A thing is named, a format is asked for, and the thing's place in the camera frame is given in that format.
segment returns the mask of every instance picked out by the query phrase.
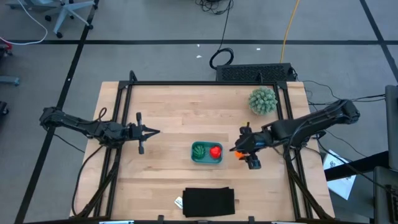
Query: teal tray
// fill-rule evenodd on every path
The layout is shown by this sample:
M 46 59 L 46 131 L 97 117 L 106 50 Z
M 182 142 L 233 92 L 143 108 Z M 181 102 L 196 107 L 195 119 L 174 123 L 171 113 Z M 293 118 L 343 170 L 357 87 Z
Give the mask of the teal tray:
M 206 154 L 201 159 L 196 159 L 193 157 L 193 148 L 196 147 L 197 145 L 202 145 L 205 147 Z M 210 149 L 214 146 L 219 146 L 221 148 L 221 156 L 218 159 L 213 159 L 210 156 Z M 223 146 L 217 142 L 201 142 L 201 141 L 194 142 L 191 147 L 191 159 L 194 162 L 202 163 L 202 164 L 219 164 L 223 160 Z

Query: wooden tabletop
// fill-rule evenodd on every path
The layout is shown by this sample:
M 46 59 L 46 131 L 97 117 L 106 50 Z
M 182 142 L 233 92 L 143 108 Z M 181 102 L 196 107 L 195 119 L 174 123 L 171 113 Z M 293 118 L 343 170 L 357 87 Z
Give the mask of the wooden tabletop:
M 99 93 L 94 118 L 107 107 L 103 120 L 111 119 L 118 83 L 104 82 Z M 136 112 L 142 113 L 147 127 L 161 130 L 144 143 L 145 154 L 138 154 L 137 142 L 123 146 L 112 219 L 197 220 L 185 218 L 174 200 L 182 196 L 186 187 L 234 189 L 234 215 L 208 217 L 207 220 L 256 221 L 294 220 L 288 175 L 284 160 L 272 149 L 257 155 L 262 169 L 249 170 L 228 149 L 239 137 L 239 127 L 251 123 L 253 131 L 277 120 L 277 113 L 257 116 L 248 107 L 248 96 L 258 86 L 134 86 L 127 122 L 136 122 Z M 303 83 L 288 83 L 294 118 L 308 114 L 309 108 Z M 287 117 L 283 93 L 280 91 L 284 118 Z M 119 112 L 121 121 L 123 107 Z M 191 145 L 195 141 L 220 142 L 223 160 L 219 165 L 201 165 L 191 160 Z M 308 146 L 318 150 L 315 141 Z M 85 159 L 98 148 L 97 140 L 89 140 Z M 84 168 L 76 195 L 79 212 L 98 188 L 105 149 L 102 149 Z M 334 216 L 320 156 L 302 150 L 307 186 L 325 211 Z M 302 194 L 297 188 L 301 214 L 305 216 Z M 108 193 L 104 195 L 104 213 Z

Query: black towel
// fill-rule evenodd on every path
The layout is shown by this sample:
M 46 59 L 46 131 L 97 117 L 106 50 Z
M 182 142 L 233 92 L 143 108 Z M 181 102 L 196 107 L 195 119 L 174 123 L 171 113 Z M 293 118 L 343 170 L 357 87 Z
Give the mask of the black towel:
M 186 188 L 182 192 L 185 217 L 214 217 L 235 214 L 234 189 Z

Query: spiky green plant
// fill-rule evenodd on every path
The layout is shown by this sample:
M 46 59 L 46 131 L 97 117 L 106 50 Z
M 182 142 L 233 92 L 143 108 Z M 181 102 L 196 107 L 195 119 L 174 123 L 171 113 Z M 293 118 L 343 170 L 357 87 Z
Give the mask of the spiky green plant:
M 250 94 L 250 109 L 258 115 L 265 115 L 274 111 L 277 103 L 275 92 L 270 88 L 260 87 Z

